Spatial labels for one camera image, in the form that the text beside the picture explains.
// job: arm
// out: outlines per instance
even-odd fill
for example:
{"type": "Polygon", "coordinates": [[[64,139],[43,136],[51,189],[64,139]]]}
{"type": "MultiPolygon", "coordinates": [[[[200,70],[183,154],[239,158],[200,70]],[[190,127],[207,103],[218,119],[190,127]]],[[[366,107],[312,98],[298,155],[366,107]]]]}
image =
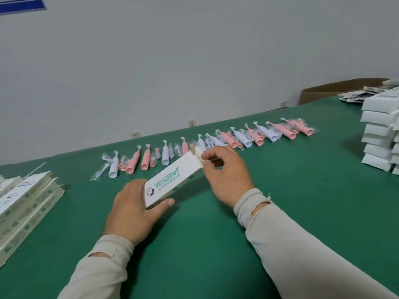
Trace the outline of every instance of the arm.
{"type": "Polygon", "coordinates": [[[282,299],[397,298],[263,196],[232,148],[214,147],[201,157],[213,193],[234,208],[282,299]]]}
{"type": "Polygon", "coordinates": [[[77,264],[68,285],[58,299],[114,299],[120,297],[121,284],[127,279],[126,266],[133,249],[150,233],[152,226],[174,204],[165,199],[145,210],[140,191],[146,180],[126,184],[114,199],[102,237],[77,264]]]}
{"type": "Polygon", "coordinates": [[[258,189],[244,193],[234,212],[283,299],[397,298],[305,231],[258,189]],[[264,201],[269,203],[253,212],[264,201]]]}

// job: stack of white boxes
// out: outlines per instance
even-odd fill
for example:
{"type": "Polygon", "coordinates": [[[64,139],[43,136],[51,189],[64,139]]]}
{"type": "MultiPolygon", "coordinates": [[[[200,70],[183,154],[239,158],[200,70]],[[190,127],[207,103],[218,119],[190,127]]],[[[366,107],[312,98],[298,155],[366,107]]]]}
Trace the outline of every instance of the stack of white boxes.
{"type": "Polygon", "coordinates": [[[50,175],[47,171],[0,184],[0,267],[63,195],[50,175]]]}
{"type": "Polygon", "coordinates": [[[364,101],[360,121],[367,122],[362,163],[399,175],[399,87],[364,101]]]}

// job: white wall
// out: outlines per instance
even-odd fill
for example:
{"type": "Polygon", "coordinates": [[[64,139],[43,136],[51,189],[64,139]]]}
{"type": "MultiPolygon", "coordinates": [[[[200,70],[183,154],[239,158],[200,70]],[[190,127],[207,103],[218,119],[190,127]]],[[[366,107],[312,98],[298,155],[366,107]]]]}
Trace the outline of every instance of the white wall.
{"type": "Polygon", "coordinates": [[[45,2],[0,16],[0,164],[399,75],[399,0],[45,2]]]}

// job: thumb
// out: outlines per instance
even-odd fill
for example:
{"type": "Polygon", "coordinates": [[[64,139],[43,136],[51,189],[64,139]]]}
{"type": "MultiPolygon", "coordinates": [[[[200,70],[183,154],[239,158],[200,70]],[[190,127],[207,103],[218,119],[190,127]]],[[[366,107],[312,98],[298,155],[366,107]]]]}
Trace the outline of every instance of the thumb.
{"type": "Polygon", "coordinates": [[[156,223],[163,214],[175,203],[174,199],[172,198],[167,198],[161,203],[159,203],[157,206],[153,207],[151,210],[148,211],[148,213],[151,216],[152,223],[156,223]]]}
{"type": "Polygon", "coordinates": [[[220,173],[218,170],[215,169],[214,165],[209,160],[203,161],[202,167],[205,177],[209,181],[209,183],[212,183],[217,175],[220,173]]]}

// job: sleeve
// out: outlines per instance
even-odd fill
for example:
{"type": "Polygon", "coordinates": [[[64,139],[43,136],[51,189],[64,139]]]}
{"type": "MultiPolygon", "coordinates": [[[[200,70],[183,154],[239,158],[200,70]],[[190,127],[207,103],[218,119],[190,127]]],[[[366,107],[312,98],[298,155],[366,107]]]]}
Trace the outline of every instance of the sleeve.
{"type": "Polygon", "coordinates": [[[305,231],[258,189],[247,191],[234,213],[282,299],[398,298],[305,231]],[[269,204],[252,217],[265,201],[269,204]]]}
{"type": "Polygon", "coordinates": [[[58,299],[114,299],[120,298],[121,283],[127,279],[126,266],[134,245],[115,235],[102,236],[93,249],[76,266],[71,280],[58,299]],[[89,257],[94,253],[105,257],[89,257]]]}

